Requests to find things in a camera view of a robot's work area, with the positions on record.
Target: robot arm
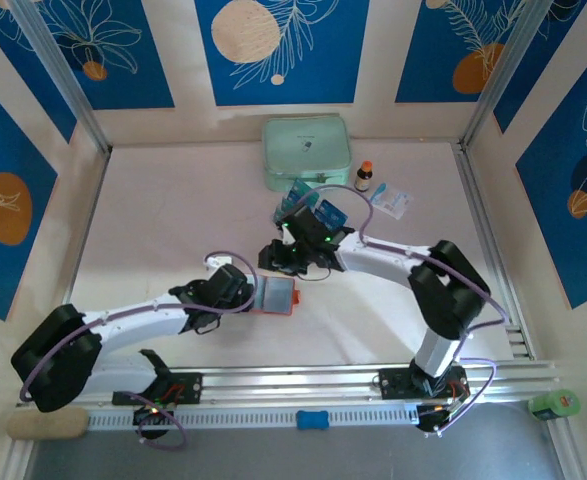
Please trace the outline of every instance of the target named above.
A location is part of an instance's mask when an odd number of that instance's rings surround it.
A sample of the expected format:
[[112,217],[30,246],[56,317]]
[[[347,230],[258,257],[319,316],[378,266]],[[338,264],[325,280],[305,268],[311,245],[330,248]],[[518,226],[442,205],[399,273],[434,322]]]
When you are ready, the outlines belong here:
[[224,265],[208,280],[194,280],[125,308],[80,313],[73,305],[62,305],[15,352],[11,364],[26,382],[44,356],[69,333],[95,324],[64,345],[37,373],[29,392],[38,409],[51,412],[91,393],[133,391],[158,398],[183,382],[174,378],[152,350],[129,356],[113,352],[153,337],[208,333],[219,326],[221,314],[189,309],[188,305],[233,309],[246,303],[252,292],[240,270]]
[[353,229],[329,231],[306,205],[278,222],[282,240],[273,240],[260,252],[259,267],[288,275],[305,274],[311,263],[341,272],[358,271],[410,288],[428,329],[411,362],[413,387],[435,397],[447,384],[455,353],[484,300],[455,278],[427,261],[399,252],[416,252],[437,259],[490,294],[486,283],[451,242],[412,247],[364,237]]

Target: white table surface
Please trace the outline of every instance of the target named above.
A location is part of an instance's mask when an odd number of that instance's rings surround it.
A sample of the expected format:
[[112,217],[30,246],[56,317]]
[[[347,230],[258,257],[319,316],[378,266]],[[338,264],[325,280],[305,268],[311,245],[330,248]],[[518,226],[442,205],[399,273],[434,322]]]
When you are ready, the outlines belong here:
[[[373,161],[371,191],[384,179],[413,201],[401,220],[376,211],[367,234],[409,245],[455,242],[497,294],[447,143],[354,140],[353,172]],[[71,301],[80,311],[152,299],[207,278],[212,250],[258,252],[278,237],[270,221],[282,194],[266,189],[260,143],[127,147],[113,151]],[[355,228],[366,205],[349,192],[327,197]],[[323,275],[311,271],[309,277]],[[408,362],[426,325],[406,288],[360,273],[297,281],[290,317],[226,315],[217,331],[148,340],[169,366],[339,365]],[[477,321],[496,318],[486,307]],[[484,329],[465,356],[513,358],[502,327]]]

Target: gray floor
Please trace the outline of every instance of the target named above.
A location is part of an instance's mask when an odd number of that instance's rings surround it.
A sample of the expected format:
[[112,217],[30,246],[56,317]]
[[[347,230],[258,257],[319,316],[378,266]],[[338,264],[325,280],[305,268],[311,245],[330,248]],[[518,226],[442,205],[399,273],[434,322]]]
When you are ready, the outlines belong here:
[[[164,442],[176,441],[167,435]],[[182,453],[134,433],[41,442],[29,480],[555,480],[563,478],[544,424],[520,406],[480,405],[441,438],[415,427],[195,430]]]

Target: small bottle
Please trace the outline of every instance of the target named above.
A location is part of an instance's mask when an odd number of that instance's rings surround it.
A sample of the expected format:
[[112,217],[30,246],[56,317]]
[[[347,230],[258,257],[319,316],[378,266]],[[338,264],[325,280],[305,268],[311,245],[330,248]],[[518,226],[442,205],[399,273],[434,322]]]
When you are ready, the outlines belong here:
[[362,166],[357,171],[357,178],[355,179],[355,189],[360,192],[366,192],[371,186],[371,177],[373,176],[373,164],[368,160],[362,162]]

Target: mint green case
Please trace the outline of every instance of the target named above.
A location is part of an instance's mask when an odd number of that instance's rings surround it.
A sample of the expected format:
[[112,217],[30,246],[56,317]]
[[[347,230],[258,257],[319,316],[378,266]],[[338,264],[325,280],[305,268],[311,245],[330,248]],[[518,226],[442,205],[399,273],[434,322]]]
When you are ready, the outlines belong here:
[[349,136],[338,116],[274,118],[264,125],[262,142],[270,190],[287,192],[296,178],[311,187],[349,181]]

